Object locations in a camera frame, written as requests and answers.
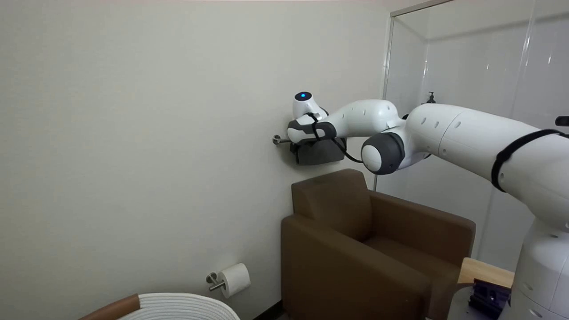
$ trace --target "armchair seat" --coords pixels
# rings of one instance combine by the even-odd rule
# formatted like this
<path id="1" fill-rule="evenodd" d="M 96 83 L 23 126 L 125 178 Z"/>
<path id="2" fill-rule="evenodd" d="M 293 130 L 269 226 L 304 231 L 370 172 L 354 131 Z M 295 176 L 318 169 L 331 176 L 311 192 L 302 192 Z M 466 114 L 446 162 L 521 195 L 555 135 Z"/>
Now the armchair seat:
<path id="1" fill-rule="evenodd" d="M 365 243 L 425 274 L 430 279 L 427 309 L 430 316 L 446 318 L 450 309 L 448 293 L 455 290 L 459 279 L 455 265 L 382 236 L 368 238 Z"/>
<path id="2" fill-rule="evenodd" d="M 445 320 L 475 224 L 370 192 L 359 170 L 292 185 L 283 306 L 295 320 Z"/>

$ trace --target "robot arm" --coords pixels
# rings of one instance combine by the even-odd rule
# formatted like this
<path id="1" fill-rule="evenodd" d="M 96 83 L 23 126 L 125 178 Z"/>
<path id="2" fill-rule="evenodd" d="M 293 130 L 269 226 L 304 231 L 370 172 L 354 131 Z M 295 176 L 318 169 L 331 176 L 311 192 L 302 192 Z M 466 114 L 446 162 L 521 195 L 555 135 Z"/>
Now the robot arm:
<path id="1" fill-rule="evenodd" d="M 368 135 L 361 160 L 373 174 L 436 154 L 493 181 L 535 215 L 505 316 L 569 320 L 567 135 L 439 103 L 420 105 L 404 121 L 384 99 L 356 101 L 324 117 L 299 115 L 286 133 L 292 142 Z"/>

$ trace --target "wooden table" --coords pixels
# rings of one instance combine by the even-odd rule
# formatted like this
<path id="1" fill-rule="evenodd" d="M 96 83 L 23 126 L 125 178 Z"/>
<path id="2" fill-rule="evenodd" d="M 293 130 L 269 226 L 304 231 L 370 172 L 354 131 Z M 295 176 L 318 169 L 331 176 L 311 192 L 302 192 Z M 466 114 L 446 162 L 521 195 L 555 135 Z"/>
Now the wooden table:
<path id="1" fill-rule="evenodd" d="M 494 282 L 498 286 L 512 288 L 514 272 L 505 268 L 498 268 L 496 265 L 489 265 L 473 258 L 464 258 L 459 284 L 471 284 L 475 279 L 482 279 L 487 282 Z"/>
<path id="2" fill-rule="evenodd" d="M 454 295 L 448 320 L 487 320 L 484 313 L 470 307 L 470 297 L 473 293 L 473 286 L 470 284 L 473 284 L 475 279 L 512 288 L 514 274 L 473 258 L 464 258 L 459 274 L 459 286 L 464 288 L 457 290 L 457 293 Z"/>

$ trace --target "toilet paper roll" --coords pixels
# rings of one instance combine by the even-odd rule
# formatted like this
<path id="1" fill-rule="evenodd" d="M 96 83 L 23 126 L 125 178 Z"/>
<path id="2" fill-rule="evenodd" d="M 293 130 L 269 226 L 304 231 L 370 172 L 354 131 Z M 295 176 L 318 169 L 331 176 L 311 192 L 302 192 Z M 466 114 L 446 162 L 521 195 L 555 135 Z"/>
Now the toilet paper roll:
<path id="1" fill-rule="evenodd" d="M 231 297 L 251 284 L 249 270 L 244 263 L 233 265 L 231 268 L 219 272 L 219 275 L 224 281 L 224 286 L 221 288 L 224 297 Z"/>

